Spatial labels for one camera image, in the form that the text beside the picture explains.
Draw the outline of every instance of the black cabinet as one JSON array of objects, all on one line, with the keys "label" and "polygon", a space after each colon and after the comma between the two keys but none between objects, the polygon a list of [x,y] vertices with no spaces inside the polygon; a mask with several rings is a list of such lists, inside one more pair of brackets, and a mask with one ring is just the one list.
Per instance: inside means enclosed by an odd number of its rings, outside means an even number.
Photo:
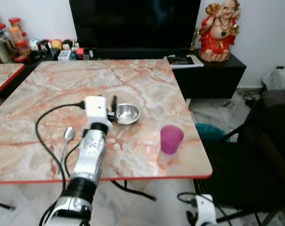
[{"label": "black cabinet", "polygon": [[173,70],[183,97],[231,98],[246,65],[232,54],[225,62],[203,63],[204,67]]}]

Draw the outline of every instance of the white wall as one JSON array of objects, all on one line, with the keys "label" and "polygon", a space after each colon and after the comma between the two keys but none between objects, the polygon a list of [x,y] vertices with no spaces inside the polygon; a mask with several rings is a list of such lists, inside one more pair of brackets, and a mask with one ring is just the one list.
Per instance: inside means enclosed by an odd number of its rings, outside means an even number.
[{"label": "white wall", "polygon": [[0,18],[10,27],[20,17],[29,39],[76,39],[69,0],[0,0]]},{"label": "white wall", "polygon": [[[197,27],[206,18],[205,8],[213,2],[202,0]],[[259,87],[261,78],[278,65],[285,66],[285,0],[240,0],[241,33],[232,53],[247,69],[241,87]],[[68,0],[0,0],[1,19],[18,16],[29,39],[74,39],[77,37]]]},{"label": "white wall", "polygon": [[[196,26],[206,18],[205,8],[213,2],[202,0]],[[239,0],[240,34],[231,52],[246,66],[240,87],[259,87],[261,78],[278,65],[285,66],[285,0]]]}]

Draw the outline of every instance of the white cloth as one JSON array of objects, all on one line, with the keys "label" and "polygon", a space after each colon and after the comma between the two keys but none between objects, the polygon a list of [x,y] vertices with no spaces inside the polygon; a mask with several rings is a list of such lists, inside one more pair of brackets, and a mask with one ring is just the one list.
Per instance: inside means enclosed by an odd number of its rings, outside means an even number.
[{"label": "white cloth", "polygon": [[263,83],[268,90],[285,89],[285,69],[275,69],[263,77]]}]

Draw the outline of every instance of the floor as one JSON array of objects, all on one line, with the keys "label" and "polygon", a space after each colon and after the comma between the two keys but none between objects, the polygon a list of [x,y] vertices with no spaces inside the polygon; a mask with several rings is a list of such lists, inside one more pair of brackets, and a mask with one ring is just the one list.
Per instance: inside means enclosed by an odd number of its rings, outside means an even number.
[{"label": "floor", "polygon": [[[226,132],[243,123],[250,111],[238,93],[231,100],[191,100],[189,109],[194,122],[209,123]],[[100,182],[93,202],[91,226],[189,226],[185,212],[196,212],[195,208],[176,198],[180,192],[194,191],[191,180],[131,181],[128,187],[154,195],[157,201],[121,191],[110,182]],[[15,211],[0,208],[0,225],[38,225],[41,215],[60,191],[60,183],[0,185],[0,202],[16,206]],[[216,214],[217,217],[222,216],[217,209]],[[259,216],[264,219],[266,214],[260,213]],[[257,225],[254,215],[231,222],[233,226]],[[285,214],[278,213],[270,225],[285,226]]]}]

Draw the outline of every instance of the teal basket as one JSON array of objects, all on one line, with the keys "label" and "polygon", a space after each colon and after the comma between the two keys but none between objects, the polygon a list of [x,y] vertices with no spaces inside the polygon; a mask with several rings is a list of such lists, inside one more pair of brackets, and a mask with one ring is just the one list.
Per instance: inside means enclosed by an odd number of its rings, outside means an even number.
[{"label": "teal basket", "polygon": [[210,124],[197,123],[196,129],[201,140],[219,141],[223,136],[226,135],[222,129]]}]

